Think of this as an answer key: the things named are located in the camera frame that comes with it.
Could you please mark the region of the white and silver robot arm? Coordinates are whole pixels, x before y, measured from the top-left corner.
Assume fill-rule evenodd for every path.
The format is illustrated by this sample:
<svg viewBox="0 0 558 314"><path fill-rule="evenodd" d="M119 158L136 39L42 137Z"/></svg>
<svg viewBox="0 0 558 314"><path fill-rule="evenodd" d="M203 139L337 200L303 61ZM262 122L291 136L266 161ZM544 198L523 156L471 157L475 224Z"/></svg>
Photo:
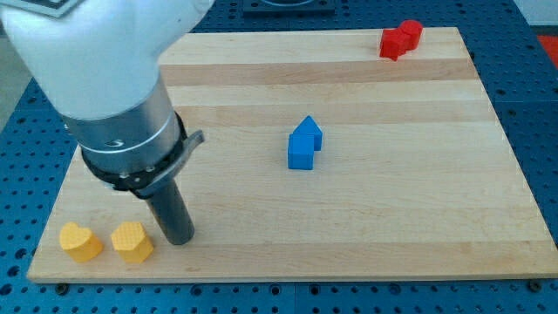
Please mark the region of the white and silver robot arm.
<svg viewBox="0 0 558 314"><path fill-rule="evenodd" d="M180 127L158 60L213 0L3 1L19 56L86 159L111 174L154 166Z"/></svg>

